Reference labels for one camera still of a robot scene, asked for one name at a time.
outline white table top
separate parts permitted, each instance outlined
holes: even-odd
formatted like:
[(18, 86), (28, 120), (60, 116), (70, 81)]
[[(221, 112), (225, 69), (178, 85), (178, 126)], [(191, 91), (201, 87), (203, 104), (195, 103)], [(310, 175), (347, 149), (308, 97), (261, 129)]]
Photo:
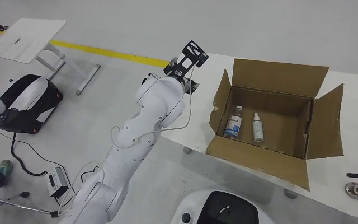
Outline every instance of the white table top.
[(0, 36), (0, 57), (26, 64), (32, 62), (65, 23), (65, 20), (19, 19)]
[[(215, 136), (209, 125), (213, 98), (219, 87), (224, 69), (228, 71), (231, 81), (234, 58), (209, 54), (208, 61), (201, 68), (195, 68), (192, 79), (200, 83), (200, 86), (192, 95), (190, 123), (185, 129), (162, 132), (163, 137), (197, 152), (205, 153), (210, 141)], [(341, 212), (358, 217), (358, 200), (350, 198), (345, 192), (345, 185), (348, 182), (357, 182), (357, 179), (346, 177), (346, 173), (358, 172), (356, 141), (358, 136), (358, 75), (329, 71), (317, 97), (323, 96), (341, 83), (345, 84), (340, 117), (341, 138), (345, 156), (307, 161), (310, 192), (274, 176), (229, 161), (222, 161)], [(183, 114), (170, 125), (170, 128), (182, 127), (186, 124), (189, 117), (188, 96), (184, 97), (184, 102), (187, 106)]]

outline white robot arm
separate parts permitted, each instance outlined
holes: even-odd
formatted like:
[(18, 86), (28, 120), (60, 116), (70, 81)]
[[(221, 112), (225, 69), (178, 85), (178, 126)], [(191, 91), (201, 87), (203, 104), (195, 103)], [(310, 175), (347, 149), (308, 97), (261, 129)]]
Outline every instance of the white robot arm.
[[(199, 85), (185, 74), (193, 66), (201, 67), (208, 56), (193, 41), (185, 46), (183, 53), (182, 61), (177, 64), (174, 58), (164, 69), (164, 78), (149, 74), (143, 80), (135, 96), (140, 112), (124, 123), (103, 162), (103, 170), (85, 181), (72, 209), (63, 215), (60, 223), (102, 224), (116, 216), (128, 193), (131, 177), (164, 131), (162, 128), (172, 124), (183, 111), (184, 94), (192, 94)], [(187, 60), (191, 64), (185, 67), (183, 63)]]

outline wire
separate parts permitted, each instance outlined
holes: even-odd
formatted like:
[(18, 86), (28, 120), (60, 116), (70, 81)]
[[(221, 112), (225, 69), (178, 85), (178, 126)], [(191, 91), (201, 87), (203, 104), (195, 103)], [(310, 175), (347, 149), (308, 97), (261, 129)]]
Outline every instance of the wire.
[(63, 206), (66, 206), (72, 200), (72, 198), (73, 198), (73, 196)]
[(29, 174), (29, 175), (31, 175), (31, 176), (42, 176), (42, 175), (44, 175), (44, 174), (47, 174), (47, 171), (46, 171), (46, 170), (43, 171), (43, 172), (41, 172), (41, 173), (39, 173), (39, 174), (36, 174), (36, 173), (33, 173), (33, 172), (29, 171), (29, 170), (26, 168), (26, 166), (25, 166), (24, 162), (22, 161), (22, 159), (20, 159), (18, 156), (16, 156), (16, 155), (15, 155), (15, 152), (13, 151), (14, 144), (15, 144), (15, 140), (16, 140), (16, 132), (13, 133), (13, 138), (12, 138), (10, 153), (11, 153), (11, 155), (12, 155), (15, 159), (17, 159), (17, 161), (20, 163), (22, 169), (23, 169), (27, 174)]
[[(8, 138), (8, 139), (10, 139), (10, 140), (13, 140), (13, 138), (10, 138), (10, 137), (4, 135), (3, 133), (0, 133), (0, 134), (1, 134), (2, 136), (4, 136), (5, 138)], [(27, 142), (23, 142), (23, 141), (19, 141), (19, 140), (15, 140), (15, 142), (21, 142), (21, 143), (23, 143), (23, 144), (28, 145), (41, 159), (43, 159), (43, 160), (45, 160), (45, 161), (47, 161), (47, 162), (51, 162), (52, 164), (56, 164), (56, 165), (60, 166), (60, 167), (63, 169), (63, 171), (65, 172), (65, 175), (66, 175), (68, 184), (71, 185), (71, 181), (69, 180), (67, 171), (66, 171), (66, 169), (65, 169), (65, 167), (64, 167), (63, 165), (61, 165), (61, 164), (59, 164), (59, 163), (57, 163), (57, 162), (54, 162), (54, 161), (47, 160), (47, 159), (43, 158), (43, 157), (33, 148), (33, 146), (30, 145), (30, 144), (27, 143)]]
[(140, 139), (142, 136), (146, 135), (146, 134), (158, 133), (158, 132), (167, 132), (167, 131), (169, 131), (169, 130), (179, 130), (179, 129), (184, 129), (184, 128), (186, 128), (186, 127), (189, 125), (190, 118), (191, 118), (191, 77), (192, 77), (192, 74), (193, 74), (193, 72), (194, 72), (194, 68), (196, 67), (196, 64), (197, 64), (197, 62), (196, 62), (195, 65), (193, 66), (193, 68), (192, 68), (192, 70), (191, 70), (191, 73), (190, 73), (190, 84), (189, 84), (190, 112), (189, 112), (188, 121), (187, 121), (187, 123), (186, 123), (185, 126), (180, 127), (180, 128), (167, 128), (167, 129), (164, 129), (164, 130), (155, 130), (155, 131), (152, 131), (152, 132), (144, 133), (144, 134), (142, 134), (141, 136), (139, 136), (139, 137), (137, 138), (137, 141), (134, 139), (134, 140), (133, 140), (134, 143), (133, 143), (131, 146), (128, 146), (128, 147), (119, 146), (119, 145), (117, 145), (116, 142), (113, 140), (113, 137), (112, 137), (113, 129), (118, 128), (119, 131), (121, 130), (118, 126), (114, 126), (114, 127), (112, 127), (112, 129), (111, 129), (111, 139), (112, 139), (112, 143), (113, 143), (116, 147), (118, 147), (118, 148), (126, 149), (126, 148), (130, 148), (130, 147), (132, 147), (133, 145), (135, 145), (136, 143), (138, 143), (138, 142), (139, 142), (139, 139)]
[(81, 174), (81, 181), (83, 182), (83, 178), (82, 178), (82, 176), (84, 175), (84, 174), (89, 174), (89, 173), (91, 173), (91, 172), (96, 172), (96, 168), (99, 168), (98, 166), (95, 166), (95, 168), (93, 168), (93, 170), (91, 170), (91, 171), (88, 171), (88, 172), (83, 172), (82, 174)]
[[(101, 188), (101, 186), (102, 186), (102, 184), (103, 184), (103, 181), (105, 180), (105, 171), (104, 171), (104, 169), (103, 169), (102, 164), (100, 164), (99, 162), (89, 162), (89, 163), (87, 163), (86, 165), (82, 166), (82, 168), (79, 170), (79, 172), (77, 173), (76, 177), (75, 177), (74, 180), (73, 180), (73, 183), (71, 184), (71, 187), (72, 187), (73, 184), (76, 182), (76, 180), (77, 180), (79, 174), (81, 173), (81, 171), (82, 171), (86, 166), (88, 166), (89, 164), (98, 164), (98, 165), (99, 165), (100, 169), (101, 169), (102, 172), (103, 172), (101, 184), (100, 184), (100, 186), (97, 188), (97, 190), (92, 194), (92, 196), (90, 197), (90, 199), (85, 203), (85, 205), (83, 206), (83, 208), (81, 209), (81, 211), (79, 212), (79, 214), (77, 215), (77, 217), (74, 219), (73, 223), (75, 223), (75, 222), (77, 221), (77, 219), (79, 218), (79, 216), (81, 215), (81, 213), (83, 212), (83, 210), (86, 208), (86, 206), (87, 206), (87, 205), (89, 204), (89, 202), (92, 200), (92, 198), (97, 194), (97, 192), (99, 191), (99, 189)], [(66, 200), (66, 198), (67, 198), (67, 196), (68, 196), (68, 193), (69, 193), (69, 191), (66, 193), (65, 197), (62, 199), (62, 202), (61, 202), (61, 204), (60, 204), (60, 207), (58, 208), (58, 211), (57, 211), (57, 215), (58, 215), (58, 216), (62, 216), (62, 215), (65, 214), (65, 213), (64, 213), (64, 214), (61, 214), (60, 211), (61, 211), (61, 208), (62, 208), (62, 206), (63, 206), (63, 202)]]

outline floor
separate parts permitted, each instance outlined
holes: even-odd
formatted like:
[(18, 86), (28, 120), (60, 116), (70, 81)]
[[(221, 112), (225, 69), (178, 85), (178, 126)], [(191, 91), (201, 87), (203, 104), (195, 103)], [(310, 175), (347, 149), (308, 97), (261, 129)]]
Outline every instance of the floor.
[[(242, 58), (329, 65), (334, 71), (358, 73), (358, 15), (355, 1), (115, 1), (2, 0), (0, 24), (19, 18), (66, 19), (57, 40), (170, 60), (195, 40), (207, 52)], [(111, 147), (110, 129), (122, 124), (136, 105), (133, 98), (143, 77), (160, 68), (61, 48), (76, 64), (89, 71), (102, 68), (78, 97), (81, 78), (64, 65), (53, 82), (65, 95), (44, 129), (35, 136), (19, 134), (45, 158), (64, 165), (71, 179), (89, 161), (102, 161)], [(53, 62), (56, 57), (43, 55)], [(48, 71), (0, 59), (0, 92), (9, 78)], [(0, 189), (6, 198), (22, 191), (24, 205), (54, 211), (42, 178), (25, 174), (10, 155), (11, 141), (0, 136), (1, 160), (15, 168), (10, 184)], [(135, 173), (130, 192), (112, 223), (169, 223), (180, 201), (193, 190), (220, 188), (257, 202), (276, 223), (358, 223), (308, 198), (291, 200), (279, 186), (256, 178), (214, 158), (196, 152), (183, 154), (182, 146), (160, 138)], [(16, 152), (33, 172), (49, 170), (23, 144)], [(58, 223), (43, 214), (2, 206), (0, 223)]]

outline plastic bottle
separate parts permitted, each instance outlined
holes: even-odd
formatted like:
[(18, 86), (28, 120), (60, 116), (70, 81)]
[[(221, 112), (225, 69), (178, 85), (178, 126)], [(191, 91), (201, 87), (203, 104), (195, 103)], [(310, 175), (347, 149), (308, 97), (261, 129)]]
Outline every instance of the plastic bottle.
[(258, 116), (258, 113), (253, 113), (252, 130), (253, 130), (253, 141), (263, 142), (264, 138), (263, 138), (262, 122), (260, 121), (260, 117)]
[(238, 139), (242, 120), (242, 106), (236, 106), (234, 112), (229, 116), (228, 123), (224, 131), (225, 138)]
[(0, 188), (7, 184), (11, 171), (12, 163), (10, 160), (3, 160), (0, 162)]

